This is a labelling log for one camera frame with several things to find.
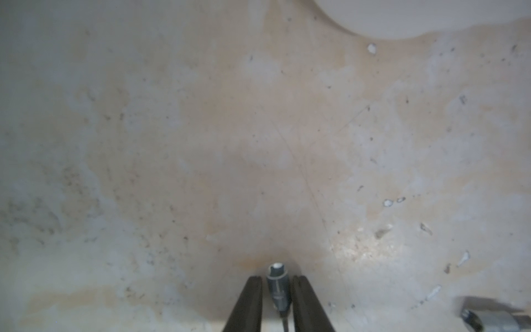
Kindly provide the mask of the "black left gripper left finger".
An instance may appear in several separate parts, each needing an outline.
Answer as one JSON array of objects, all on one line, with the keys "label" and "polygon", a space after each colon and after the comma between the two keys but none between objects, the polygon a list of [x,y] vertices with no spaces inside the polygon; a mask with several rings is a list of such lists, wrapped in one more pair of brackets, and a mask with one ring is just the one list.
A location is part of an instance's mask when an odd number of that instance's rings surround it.
[{"label": "black left gripper left finger", "polygon": [[263,280],[248,278],[223,332],[260,332],[263,311]]}]

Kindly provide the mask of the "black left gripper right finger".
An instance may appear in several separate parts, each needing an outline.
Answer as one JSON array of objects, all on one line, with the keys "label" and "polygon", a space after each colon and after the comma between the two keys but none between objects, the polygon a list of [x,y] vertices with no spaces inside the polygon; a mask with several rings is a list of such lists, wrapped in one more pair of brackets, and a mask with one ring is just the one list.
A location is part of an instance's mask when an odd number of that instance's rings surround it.
[{"label": "black left gripper right finger", "polygon": [[293,277],[291,294],[296,332],[335,332],[306,276],[296,275]]}]

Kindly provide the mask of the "chrome bit row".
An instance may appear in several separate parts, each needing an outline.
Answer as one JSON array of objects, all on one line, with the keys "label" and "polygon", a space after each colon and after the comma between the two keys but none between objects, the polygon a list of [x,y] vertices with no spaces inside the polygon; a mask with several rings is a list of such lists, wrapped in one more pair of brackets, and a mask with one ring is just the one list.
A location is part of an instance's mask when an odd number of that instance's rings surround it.
[{"label": "chrome bit row", "polygon": [[515,315],[507,311],[474,311],[464,309],[460,316],[469,331],[530,331],[530,316],[528,315]]}]

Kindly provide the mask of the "white rectangular storage box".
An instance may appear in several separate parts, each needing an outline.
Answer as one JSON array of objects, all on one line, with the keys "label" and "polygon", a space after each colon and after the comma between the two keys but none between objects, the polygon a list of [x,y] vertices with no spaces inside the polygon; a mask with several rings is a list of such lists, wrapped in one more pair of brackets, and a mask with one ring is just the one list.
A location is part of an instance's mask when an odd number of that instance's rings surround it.
[{"label": "white rectangular storage box", "polygon": [[315,3],[339,26],[379,40],[402,40],[432,32],[506,24],[530,16],[529,1],[329,0]]}]

